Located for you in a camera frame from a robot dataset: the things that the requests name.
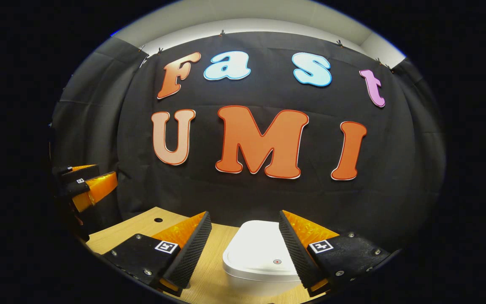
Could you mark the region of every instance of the orange letter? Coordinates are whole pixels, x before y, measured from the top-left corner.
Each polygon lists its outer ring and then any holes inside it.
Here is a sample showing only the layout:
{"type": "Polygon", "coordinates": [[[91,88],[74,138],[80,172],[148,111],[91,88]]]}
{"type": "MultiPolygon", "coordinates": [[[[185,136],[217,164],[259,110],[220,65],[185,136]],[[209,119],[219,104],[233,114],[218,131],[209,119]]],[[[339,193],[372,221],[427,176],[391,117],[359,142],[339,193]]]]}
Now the orange letter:
{"type": "Polygon", "coordinates": [[[265,169],[266,175],[280,179],[297,179],[301,175],[297,167],[297,156],[303,127],[309,122],[305,113],[282,110],[264,135],[260,133],[251,110],[245,106],[224,106],[218,115],[224,120],[222,159],[215,164],[218,171],[243,171],[243,165],[238,162],[238,149],[241,149],[252,174],[260,170],[273,151],[271,164],[265,169]]]}
{"type": "Polygon", "coordinates": [[[160,100],[179,92],[179,89],[181,89],[181,84],[177,83],[177,77],[179,76],[181,80],[185,80],[191,71],[191,64],[189,61],[197,62],[200,60],[200,57],[201,55],[199,52],[193,52],[188,56],[166,64],[166,67],[164,67],[164,70],[166,71],[166,74],[164,75],[164,82],[162,83],[162,88],[157,95],[157,99],[160,100]]]}
{"type": "Polygon", "coordinates": [[[187,160],[191,120],[195,116],[196,112],[194,110],[179,110],[175,112],[174,118],[178,121],[178,138],[177,149],[172,152],[166,148],[164,138],[166,122],[170,119],[170,114],[168,112],[156,112],[151,115],[151,121],[153,122],[153,150],[162,162],[177,166],[187,160]]]}
{"type": "Polygon", "coordinates": [[[355,164],[361,148],[361,140],[367,134],[364,125],[353,121],[341,123],[341,130],[345,134],[343,152],[337,168],[331,172],[331,178],[337,181],[349,181],[357,176],[355,164]]]}

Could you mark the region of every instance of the white lid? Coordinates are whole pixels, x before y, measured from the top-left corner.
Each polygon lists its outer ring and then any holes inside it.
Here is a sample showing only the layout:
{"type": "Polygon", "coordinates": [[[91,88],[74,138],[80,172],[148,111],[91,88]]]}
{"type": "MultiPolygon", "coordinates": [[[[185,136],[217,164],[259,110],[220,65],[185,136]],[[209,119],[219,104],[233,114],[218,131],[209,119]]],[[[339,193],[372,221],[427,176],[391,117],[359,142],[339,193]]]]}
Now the white lid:
{"type": "Polygon", "coordinates": [[[234,277],[267,282],[299,281],[278,223],[248,221],[222,254],[224,270],[234,277]]]}

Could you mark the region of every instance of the light blue letter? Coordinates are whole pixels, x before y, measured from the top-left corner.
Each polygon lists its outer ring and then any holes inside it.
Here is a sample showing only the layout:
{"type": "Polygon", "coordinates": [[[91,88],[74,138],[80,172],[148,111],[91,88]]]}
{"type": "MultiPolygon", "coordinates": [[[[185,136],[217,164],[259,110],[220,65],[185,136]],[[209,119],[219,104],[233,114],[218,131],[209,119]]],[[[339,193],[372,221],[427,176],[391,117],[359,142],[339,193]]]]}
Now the light blue letter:
{"type": "Polygon", "coordinates": [[[224,77],[238,80],[247,77],[251,69],[247,68],[248,54],[240,51],[224,52],[211,59],[213,63],[204,71],[207,80],[220,80],[224,77]]]}
{"type": "Polygon", "coordinates": [[[292,56],[292,62],[299,69],[294,70],[297,81],[303,84],[312,84],[317,87],[325,87],[331,83],[331,67],[326,58],[309,53],[296,53],[292,56]]]}

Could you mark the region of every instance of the wooden tabletop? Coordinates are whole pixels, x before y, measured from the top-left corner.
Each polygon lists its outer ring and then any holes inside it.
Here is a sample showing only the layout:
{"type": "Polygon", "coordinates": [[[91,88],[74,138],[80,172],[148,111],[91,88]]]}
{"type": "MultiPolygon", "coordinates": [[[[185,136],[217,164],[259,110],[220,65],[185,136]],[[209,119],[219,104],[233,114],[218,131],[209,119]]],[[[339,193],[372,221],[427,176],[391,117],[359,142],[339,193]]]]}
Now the wooden tabletop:
{"type": "MultiPolygon", "coordinates": [[[[86,244],[92,251],[104,254],[136,233],[151,236],[185,219],[186,216],[155,207],[123,223],[91,234],[86,244]],[[155,222],[154,219],[157,217],[161,218],[162,222],[155,222]]],[[[273,297],[249,296],[231,289],[227,274],[222,269],[222,253],[238,229],[212,224],[208,242],[189,283],[191,288],[183,289],[180,300],[191,304],[300,304],[311,299],[302,284],[273,297]]]]}

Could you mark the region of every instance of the white plastic container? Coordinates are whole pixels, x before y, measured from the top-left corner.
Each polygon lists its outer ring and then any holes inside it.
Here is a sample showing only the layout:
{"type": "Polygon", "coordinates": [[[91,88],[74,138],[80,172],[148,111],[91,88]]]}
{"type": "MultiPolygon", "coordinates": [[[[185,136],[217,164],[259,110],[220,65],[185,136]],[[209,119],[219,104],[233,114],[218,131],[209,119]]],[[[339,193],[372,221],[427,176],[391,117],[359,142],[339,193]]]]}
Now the white plastic container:
{"type": "Polygon", "coordinates": [[[278,223],[248,221],[222,254],[232,289],[253,296],[277,296],[301,284],[278,223]]]}

